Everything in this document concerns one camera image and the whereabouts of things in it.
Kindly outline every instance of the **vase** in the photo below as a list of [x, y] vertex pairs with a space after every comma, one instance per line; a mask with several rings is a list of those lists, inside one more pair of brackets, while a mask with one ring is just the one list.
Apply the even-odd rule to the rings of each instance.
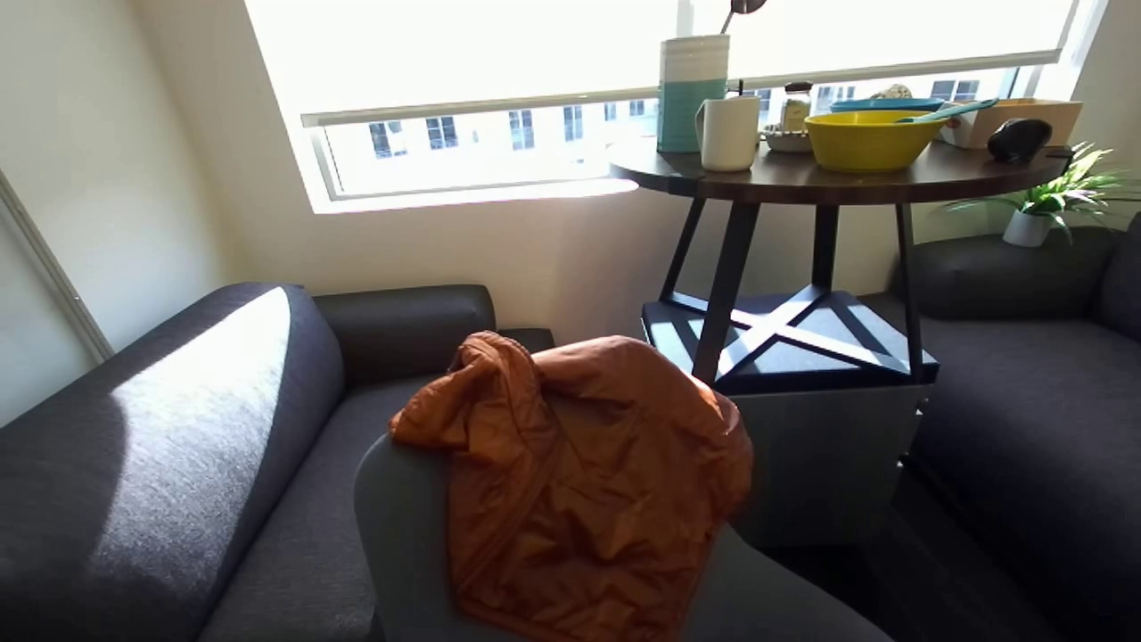
[[1040, 248], [1048, 236], [1048, 219], [1031, 219], [1026, 209], [1013, 209], [1003, 233], [1003, 243], [1009, 248]]

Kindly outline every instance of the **white wall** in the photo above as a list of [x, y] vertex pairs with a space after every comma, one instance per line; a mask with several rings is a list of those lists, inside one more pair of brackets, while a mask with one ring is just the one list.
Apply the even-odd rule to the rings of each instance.
[[1087, 67], [1076, 78], [1083, 99], [1076, 137], [1114, 145], [1114, 156], [1141, 173], [1141, 5], [1110, 0]]
[[[290, 278], [316, 294], [485, 283], [507, 325], [552, 325], [559, 339], [634, 331], [638, 302], [660, 284], [685, 201], [625, 192], [543, 204], [472, 204], [313, 219], [290, 141], [256, 58], [244, 0], [137, 0], [199, 156], [236, 226], [253, 278]], [[1114, 0], [1120, 25], [1136, 25], [1134, 0]], [[1120, 93], [1136, 98], [1131, 64], [1136, 39], [1114, 34], [1115, 58], [1100, 67]], [[1115, 132], [1136, 145], [1136, 126]], [[919, 238], [987, 233], [994, 220], [925, 209]], [[704, 233], [704, 256], [688, 272], [710, 283], [718, 233]], [[806, 283], [811, 219], [775, 208], [758, 220], [750, 289]], [[884, 284], [895, 256], [893, 215], [864, 208], [843, 219], [839, 284]]]
[[[125, 0], [0, 0], [0, 173], [114, 347], [238, 275]], [[0, 426], [86, 362], [0, 243]]]

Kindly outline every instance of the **table top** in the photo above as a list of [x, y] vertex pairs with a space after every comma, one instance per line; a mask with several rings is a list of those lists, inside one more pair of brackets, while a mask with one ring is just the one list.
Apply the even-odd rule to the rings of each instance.
[[919, 204], [1018, 192], [1063, 175], [1069, 151], [1040, 151], [1031, 164], [994, 164], [990, 155], [931, 143], [914, 167], [843, 175], [811, 155], [758, 145], [750, 173], [704, 173], [700, 155], [655, 155], [654, 143], [612, 155], [612, 175], [643, 188], [738, 204]]

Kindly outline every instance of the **dark floor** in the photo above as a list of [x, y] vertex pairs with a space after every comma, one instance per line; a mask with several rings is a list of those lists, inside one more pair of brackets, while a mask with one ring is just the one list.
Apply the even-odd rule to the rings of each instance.
[[1048, 611], [908, 466], [881, 539], [766, 553], [876, 620], [895, 642], [1068, 642]]

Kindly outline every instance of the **table leg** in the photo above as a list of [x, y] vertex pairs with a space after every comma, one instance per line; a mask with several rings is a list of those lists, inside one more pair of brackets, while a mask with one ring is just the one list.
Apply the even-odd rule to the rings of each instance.
[[812, 284], [820, 294], [831, 294], [839, 209], [839, 204], [816, 204]]
[[676, 236], [676, 248], [674, 248], [674, 256], [672, 256], [672, 272], [667, 272], [665, 294], [655, 297], [660, 302], [674, 302], [676, 275], [680, 275], [680, 268], [685, 268], [693, 236], [697, 236], [697, 228], [700, 228], [700, 220], [704, 220], [704, 209], [706, 209], [706, 198], [697, 198], [697, 201], [688, 204], [685, 228], [680, 228], [680, 236]]
[[908, 377], [925, 377], [925, 339], [915, 319], [915, 294], [914, 294], [914, 208], [895, 204], [895, 233], [899, 233], [899, 297], [902, 297], [902, 330], [907, 330], [907, 368]]
[[738, 308], [741, 272], [753, 248], [758, 204], [736, 204], [724, 226], [718, 275], [710, 289], [710, 309], [693, 362], [693, 375], [704, 382], [718, 377], [718, 362], [729, 339], [730, 309]]

